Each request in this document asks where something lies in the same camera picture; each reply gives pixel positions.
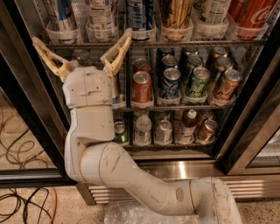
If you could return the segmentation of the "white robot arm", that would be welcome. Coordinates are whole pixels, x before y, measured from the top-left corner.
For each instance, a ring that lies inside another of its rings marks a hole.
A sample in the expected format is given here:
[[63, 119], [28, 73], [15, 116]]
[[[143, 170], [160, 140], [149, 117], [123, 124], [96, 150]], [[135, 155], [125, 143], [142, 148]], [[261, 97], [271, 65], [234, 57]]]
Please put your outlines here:
[[115, 143], [113, 77], [130, 48], [132, 30], [101, 56], [103, 69], [80, 67], [55, 54], [39, 38], [33, 46], [63, 82], [71, 126], [65, 141], [65, 169], [69, 178], [98, 186], [122, 188], [151, 211], [170, 216], [199, 216], [199, 224], [242, 224], [233, 194], [218, 178], [166, 183], [137, 166]]

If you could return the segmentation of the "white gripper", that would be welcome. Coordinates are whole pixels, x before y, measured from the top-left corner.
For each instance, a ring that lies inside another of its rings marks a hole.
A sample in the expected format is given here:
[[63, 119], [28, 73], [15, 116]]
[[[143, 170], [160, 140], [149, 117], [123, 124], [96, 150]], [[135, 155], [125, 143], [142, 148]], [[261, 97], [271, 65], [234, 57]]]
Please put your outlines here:
[[62, 89], [66, 105], [70, 109], [112, 104], [110, 77], [117, 75], [126, 52], [130, 49], [131, 28], [100, 57], [104, 72], [94, 66], [78, 67], [77, 60], [68, 61], [60, 57], [49, 50], [39, 38], [32, 37], [31, 40], [41, 59], [64, 82]]

